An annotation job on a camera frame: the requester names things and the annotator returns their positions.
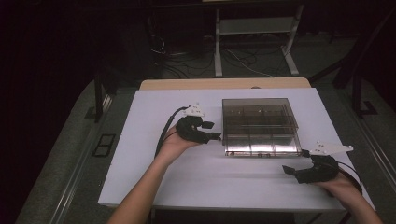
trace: floor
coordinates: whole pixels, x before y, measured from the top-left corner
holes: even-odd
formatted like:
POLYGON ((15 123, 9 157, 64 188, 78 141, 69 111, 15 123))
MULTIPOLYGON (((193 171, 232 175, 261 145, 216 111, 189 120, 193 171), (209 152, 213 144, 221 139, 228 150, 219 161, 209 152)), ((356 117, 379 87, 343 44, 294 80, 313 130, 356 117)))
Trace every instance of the floor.
MULTIPOLYGON (((286 39, 283 35, 223 37, 223 78, 291 77, 279 48, 286 39)), ((340 38, 330 44, 329 39, 327 34, 297 37, 290 53, 300 71, 300 77, 311 77, 343 58, 355 41, 353 38, 340 38)), ((183 48, 166 45, 163 49, 155 49, 158 51, 156 54, 162 58, 158 61, 163 68, 162 77, 214 77, 213 38, 207 36, 204 41, 205 48, 199 52, 187 52, 183 48)), ((396 219, 396 188, 392 182, 395 176, 391 175, 391 165, 396 162, 396 153, 392 150, 396 144, 393 137, 396 134, 395 112, 378 96, 370 83, 363 82, 362 98, 370 101, 378 114, 357 118, 350 109, 350 86, 344 90, 332 87, 336 72, 312 86, 318 89, 342 142, 356 148, 348 155, 360 173, 377 213, 385 223, 391 223, 396 219)), ((127 83, 120 85, 118 93, 107 98, 105 114, 98 123, 94 123, 89 116, 90 108, 94 107, 92 83, 80 95, 17 223, 105 223, 109 218, 113 209, 97 204, 97 199, 136 91, 136 87, 128 86, 127 83), (106 133, 116 135, 110 155, 105 158, 91 156, 100 136, 106 133)), ((324 214, 310 222, 315 215, 294 214, 294 220, 299 224, 338 223, 343 216, 324 214)), ((253 218, 250 222, 261 220, 257 214, 233 216, 253 218)))

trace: clear plastic box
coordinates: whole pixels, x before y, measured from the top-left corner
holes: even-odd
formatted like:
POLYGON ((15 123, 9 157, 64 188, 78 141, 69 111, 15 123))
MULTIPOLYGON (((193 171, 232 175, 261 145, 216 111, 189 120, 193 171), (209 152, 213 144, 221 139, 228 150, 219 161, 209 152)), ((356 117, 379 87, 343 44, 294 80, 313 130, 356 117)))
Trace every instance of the clear plastic box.
POLYGON ((298 125, 287 98, 223 99, 227 156, 300 156, 298 125))

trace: cable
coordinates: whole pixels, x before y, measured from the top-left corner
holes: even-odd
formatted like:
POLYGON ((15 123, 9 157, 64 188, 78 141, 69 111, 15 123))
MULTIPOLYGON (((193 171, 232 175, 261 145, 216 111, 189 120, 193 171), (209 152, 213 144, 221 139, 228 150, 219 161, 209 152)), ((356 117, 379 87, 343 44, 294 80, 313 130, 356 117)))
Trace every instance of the cable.
POLYGON ((228 52, 230 52, 242 65, 244 65, 244 67, 247 69, 247 70, 250 70, 250 71, 252 71, 252 72, 254 72, 254 73, 257 73, 257 74, 261 74, 261 75, 265 75, 265 76, 268 76, 268 77, 274 77, 274 76, 271 76, 271 75, 269 75, 269 74, 265 74, 265 73, 262 73, 262 72, 259 72, 259 71, 256 71, 256 70, 253 70, 253 69, 251 69, 251 68, 249 68, 247 65, 245 65, 232 51, 230 51, 229 49, 224 49, 224 50, 227 50, 228 52))
POLYGON ((168 137, 170 137, 172 134, 174 134, 174 133, 177 133, 177 132, 172 132, 172 133, 170 133, 168 136, 166 136, 164 139, 163 139, 163 143, 166 141, 166 139, 168 139, 168 137))
POLYGON ((157 35, 152 35, 151 37, 159 38, 161 40, 161 42, 163 43, 163 45, 161 46, 160 49, 158 49, 158 50, 152 49, 151 51, 153 51, 155 53, 159 53, 159 54, 166 54, 166 50, 162 51, 165 48, 165 41, 162 38, 160 38, 159 36, 157 36, 157 35))
POLYGON ((357 172, 355 169, 353 169, 351 166, 349 166, 348 164, 345 164, 345 163, 340 162, 340 161, 338 161, 338 164, 343 164, 343 165, 345 165, 347 168, 351 169, 351 170, 356 174, 356 176, 358 177, 358 179, 359 179, 359 185, 360 185, 361 188, 362 188, 361 176, 358 174, 358 172, 357 172))
POLYGON ((192 67, 192 66, 189 66, 189 65, 186 64, 186 63, 179 62, 179 61, 173 61, 173 60, 170 60, 170 63, 179 63, 179 65, 173 65, 173 66, 185 66, 185 67, 187 68, 187 72, 189 73, 189 75, 198 77, 198 76, 202 75, 203 73, 205 73, 205 72, 207 72, 207 71, 213 71, 213 70, 208 70, 208 69, 206 69, 206 68, 210 67, 210 65, 213 63, 213 59, 214 59, 214 55, 212 54, 212 56, 211 56, 211 58, 210 58, 209 64, 208 64, 208 65, 205 65, 204 67, 192 67), (196 69, 196 70, 204 70, 204 69, 205 69, 205 70, 202 71, 202 72, 199 73, 199 74, 194 74, 194 73, 192 73, 192 72, 190 71, 190 69, 196 69))
POLYGON ((190 106, 183 106, 181 108, 179 108, 177 111, 175 111, 175 113, 169 117, 169 120, 166 122, 165 127, 163 127, 163 132, 161 133, 160 139, 158 140, 158 144, 157 144, 157 148, 155 149, 155 154, 154 154, 154 158, 157 157, 158 153, 160 152, 161 147, 163 146, 163 141, 166 139, 164 138, 166 135, 166 132, 168 132, 169 127, 171 126, 172 121, 175 118, 175 115, 181 111, 181 110, 185 110, 187 108, 189 108, 190 106))
POLYGON ((176 71, 176 72, 179 72, 179 73, 180 73, 181 75, 183 75, 185 78, 189 78, 189 76, 187 76, 186 73, 184 73, 183 71, 181 71, 181 70, 178 69, 178 68, 175 68, 174 66, 170 66, 170 65, 164 63, 164 64, 163 64, 163 67, 166 68, 166 69, 168 69, 168 70, 173 70, 174 72, 175 72, 175 71, 176 71))

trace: white tabletop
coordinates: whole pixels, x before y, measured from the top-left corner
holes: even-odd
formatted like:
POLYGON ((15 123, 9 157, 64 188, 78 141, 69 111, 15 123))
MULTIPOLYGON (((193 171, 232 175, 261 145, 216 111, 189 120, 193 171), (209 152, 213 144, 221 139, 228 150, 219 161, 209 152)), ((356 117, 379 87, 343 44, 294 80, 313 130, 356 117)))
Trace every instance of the white tabletop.
MULTIPOLYGON (((180 107, 199 103, 204 120, 215 122, 210 132, 221 133, 221 100, 288 98, 297 120, 301 147, 317 141, 341 144, 316 89, 138 91, 109 168, 99 204, 118 205, 153 160, 169 117, 180 107)), ((174 123, 181 117, 179 113, 174 123)), ((352 165, 346 153, 333 155, 352 165)), ((224 156, 219 141, 193 147, 168 169, 154 201, 155 207, 263 211, 344 210, 319 187, 298 184, 282 165, 312 167, 308 158, 233 158, 224 156)), ((364 196, 369 201, 365 189, 364 196)))

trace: person's left hand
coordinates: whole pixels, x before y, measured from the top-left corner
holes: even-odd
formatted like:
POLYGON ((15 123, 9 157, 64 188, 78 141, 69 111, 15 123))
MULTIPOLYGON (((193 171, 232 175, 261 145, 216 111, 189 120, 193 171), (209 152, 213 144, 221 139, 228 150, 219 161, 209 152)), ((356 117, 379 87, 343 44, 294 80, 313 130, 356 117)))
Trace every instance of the person's left hand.
POLYGON ((177 159, 188 148, 200 145, 199 143, 182 139, 178 135, 175 126, 168 130, 164 139, 163 146, 161 147, 156 160, 162 160, 168 165, 177 159))

